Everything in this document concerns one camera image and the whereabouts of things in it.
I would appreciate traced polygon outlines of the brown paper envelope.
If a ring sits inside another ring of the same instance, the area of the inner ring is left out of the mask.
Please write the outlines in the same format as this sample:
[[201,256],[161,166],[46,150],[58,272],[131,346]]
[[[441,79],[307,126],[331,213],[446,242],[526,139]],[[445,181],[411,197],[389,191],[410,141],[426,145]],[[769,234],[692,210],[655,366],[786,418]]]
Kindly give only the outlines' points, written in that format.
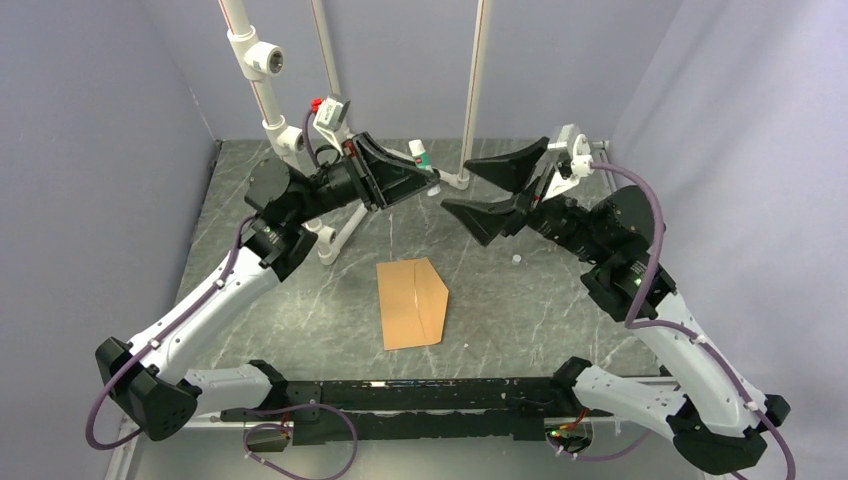
[[449,290],[428,258],[376,265],[386,351],[439,344]]

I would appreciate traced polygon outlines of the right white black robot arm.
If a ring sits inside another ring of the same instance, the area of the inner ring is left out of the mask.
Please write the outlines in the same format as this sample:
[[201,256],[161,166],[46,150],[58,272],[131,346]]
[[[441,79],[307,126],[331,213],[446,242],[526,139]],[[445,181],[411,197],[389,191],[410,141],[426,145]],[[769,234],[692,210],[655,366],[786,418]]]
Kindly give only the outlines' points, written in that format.
[[481,245],[529,228],[587,263],[581,282],[590,299],[640,339],[677,384],[664,393],[572,357],[550,379],[557,411],[600,410],[638,424],[711,475],[740,477],[774,441],[787,477],[796,476],[779,431],[790,405],[747,382],[695,320],[661,266],[663,211],[643,178],[577,148],[557,149],[547,138],[465,166],[509,196],[446,200],[444,209]]

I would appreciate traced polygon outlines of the green white glue stick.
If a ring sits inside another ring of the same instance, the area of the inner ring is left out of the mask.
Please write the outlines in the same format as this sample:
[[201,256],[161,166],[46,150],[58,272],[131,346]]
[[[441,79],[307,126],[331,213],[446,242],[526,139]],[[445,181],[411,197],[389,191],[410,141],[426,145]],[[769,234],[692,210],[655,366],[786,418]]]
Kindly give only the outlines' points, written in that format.
[[[426,170],[428,172],[434,173],[435,169],[433,168],[430,160],[429,153],[427,152],[423,141],[420,139],[413,139],[408,142],[409,153],[413,158],[414,163],[419,169]],[[427,191],[428,197],[434,197],[441,193],[440,183],[437,182],[435,186],[431,187]]]

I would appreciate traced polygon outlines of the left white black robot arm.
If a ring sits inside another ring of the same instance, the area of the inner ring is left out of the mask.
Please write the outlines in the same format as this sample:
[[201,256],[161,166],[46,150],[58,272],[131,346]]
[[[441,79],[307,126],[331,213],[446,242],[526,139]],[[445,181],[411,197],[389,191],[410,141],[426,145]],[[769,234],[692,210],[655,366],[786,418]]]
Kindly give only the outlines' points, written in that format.
[[439,183],[439,173],[379,145],[368,133],[345,140],[338,159],[311,174],[264,159],[248,177],[252,213],[237,226],[214,271],[162,318],[127,341],[108,338],[95,359],[104,386],[97,402],[113,401],[137,433],[162,441],[189,420],[242,409],[264,420],[288,407],[288,383],[269,363],[197,370],[193,363],[259,297],[283,283],[317,242],[307,223],[360,202],[386,209]]

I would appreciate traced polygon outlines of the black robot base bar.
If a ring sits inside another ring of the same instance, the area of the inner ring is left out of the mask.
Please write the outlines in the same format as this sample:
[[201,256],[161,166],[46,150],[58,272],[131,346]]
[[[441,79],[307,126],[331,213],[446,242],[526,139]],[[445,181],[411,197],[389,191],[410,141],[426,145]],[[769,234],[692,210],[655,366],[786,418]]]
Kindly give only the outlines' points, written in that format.
[[548,377],[290,380],[259,407],[230,407],[225,422],[284,421],[296,446],[361,441],[506,437],[543,441],[560,426],[600,416]]

